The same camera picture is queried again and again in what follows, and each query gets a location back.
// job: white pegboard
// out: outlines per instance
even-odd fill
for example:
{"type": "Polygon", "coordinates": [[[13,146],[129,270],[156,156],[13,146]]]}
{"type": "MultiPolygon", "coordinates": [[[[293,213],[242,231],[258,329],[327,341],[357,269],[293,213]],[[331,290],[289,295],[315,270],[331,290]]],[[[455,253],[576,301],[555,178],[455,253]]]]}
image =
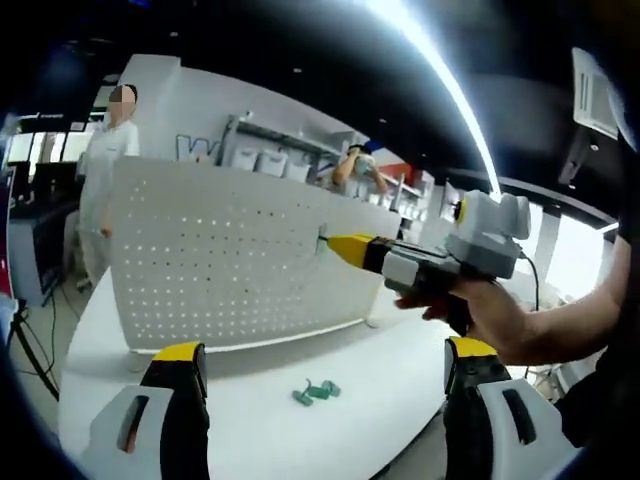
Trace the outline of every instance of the white pegboard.
{"type": "Polygon", "coordinates": [[[124,158],[112,275],[127,344],[229,348],[363,318],[380,277],[316,253],[318,230],[395,237],[398,215],[317,187],[210,165],[124,158]]]}

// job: white counter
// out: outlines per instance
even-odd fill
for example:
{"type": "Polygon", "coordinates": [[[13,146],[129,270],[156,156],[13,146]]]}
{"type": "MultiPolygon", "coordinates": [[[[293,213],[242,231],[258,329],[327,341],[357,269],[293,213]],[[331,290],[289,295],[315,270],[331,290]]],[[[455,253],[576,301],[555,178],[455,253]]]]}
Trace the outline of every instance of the white counter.
{"type": "MultiPolygon", "coordinates": [[[[400,312],[382,289],[371,322],[290,343],[207,356],[209,470],[232,480],[368,480],[420,432],[444,399],[441,322],[400,312]],[[303,407],[306,378],[342,395],[303,407]]],[[[59,437],[78,459],[89,425],[125,385],[138,383],[120,328],[111,272],[97,286],[62,371],[59,437]]]]}

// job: black ceiling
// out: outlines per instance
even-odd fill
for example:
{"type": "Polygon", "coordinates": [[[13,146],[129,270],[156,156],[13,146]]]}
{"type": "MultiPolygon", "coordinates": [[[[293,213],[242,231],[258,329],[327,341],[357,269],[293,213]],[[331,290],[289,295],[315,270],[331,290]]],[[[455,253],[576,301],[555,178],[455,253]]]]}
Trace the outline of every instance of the black ceiling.
{"type": "MultiPolygon", "coordinates": [[[[442,82],[367,1],[164,0],[151,8],[93,2],[77,9],[58,37],[73,40],[100,74],[121,71],[131,53],[179,55],[186,66],[315,107],[454,185],[486,189],[480,155],[442,82]]],[[[589,152],[575,190],[558,182],[579,127],[572,120],[575,42],[554,2],[401,3],[460,83],[498,175],[513,180],[506,190],[596,226],[617,215],[622,175],[615,141],[582,136],[599,150],[589,152]],[[595,210],[585,214],[585,204],[595,210]]]]}

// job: green object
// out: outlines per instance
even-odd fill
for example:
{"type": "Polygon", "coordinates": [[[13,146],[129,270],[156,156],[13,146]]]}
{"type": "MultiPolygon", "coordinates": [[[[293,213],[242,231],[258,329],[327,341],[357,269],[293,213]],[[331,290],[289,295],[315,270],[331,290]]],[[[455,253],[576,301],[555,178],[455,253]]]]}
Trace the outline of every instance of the green object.
{"type": "Polygon", "coordinates": [[[321,400],[326,400],[327,398],[329,398],[329,395],[331,395],[331,393],[326,388],[309,387],[307,389],[307,395],[313,398],[320,398],[321,400]]]}
{"type": "Polygon", "coordinates": [[[342,392],[342,390],[340,390],[340,387],[338,387],[331,380],[325,380],[324,382],[322,382],[322,388],[329,392],[329,395],[331,395],[332,397],[339,397],[340,393],[342,392]]]}
{"type": "Polygon", "coordinates": [[[294,390],[291,396],[294,398],[296,402],[301,403],[305,407],[310,407],[311,405],[313,405],[313,400],[307,397],[303,392],[294,390]]]}

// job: person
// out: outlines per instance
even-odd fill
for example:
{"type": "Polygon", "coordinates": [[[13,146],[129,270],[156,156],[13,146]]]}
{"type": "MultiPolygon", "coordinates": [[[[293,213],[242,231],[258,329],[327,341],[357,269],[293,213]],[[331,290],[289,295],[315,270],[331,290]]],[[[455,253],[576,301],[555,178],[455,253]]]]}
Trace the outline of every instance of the person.
{"type": "Polygon", "coordinates": [[[326,177],[325,186],[332,192],[349,198],[364,199],[371,191],[387,192],[387,182],[380,174],[371,150],[364,145],[352,145],[346,158],[326,177]]]}
{"type": "MultiPolygon", "coordinates": [[[[576,8],[580,7],[577,9],[583,16],[591,16],[589,22],[606,34],[608,52],[612,51],[611,39],[618,41],[613,60],[598,60],[609,76],[611,88],[625,94],[624,102],[622,95],[616,94],[611,101],[620,130],[618,145],[625,170],[626,198],[609,275],[586,297],[540,312],[524,312],[497,283],[461,279],[450,293],[467,301],[473,320],[468,335],[493,346],[505,364],[564,363],[607,347],[595,372],[573,386],[556,406],[562,416],[563,432],[575,446],[598,452],[590,458],[612,455],[619,459],[622,450],[616,449],[621,444],[637,446],[637,439],[625,440],[623,432],[640,421],[640,383],[633,355],[640,345],[640,71],[628,62],[629,58],[637,58],[640,41],[635,33],[637,24],[625,20],[640,18],[640,5],[624,1],[616,3],[616,8],[604,1],[590,5],[590,12],[580,4],[576,8]]],[[[446,316],[441,298],[412,295],[398,299],[396,304],[401,309],[428,307],[423,315],[426,320],[446,316]]],[[[607,458],[604,465],[612,463],[615,462],[607,458]]],[[[595,460],[590,461],[589,467],[596,468],[595,460]]]]}
{"type": "Polygon", "coordinates": [[[95,131],[81,162],[85,175],[78,234],[89,281],[97,285],[109,266],[113,166],[124,155],[140,155],[138,128],[131,122],[138,89],[118,85],[109,96],[108,119],[95,131]]]}

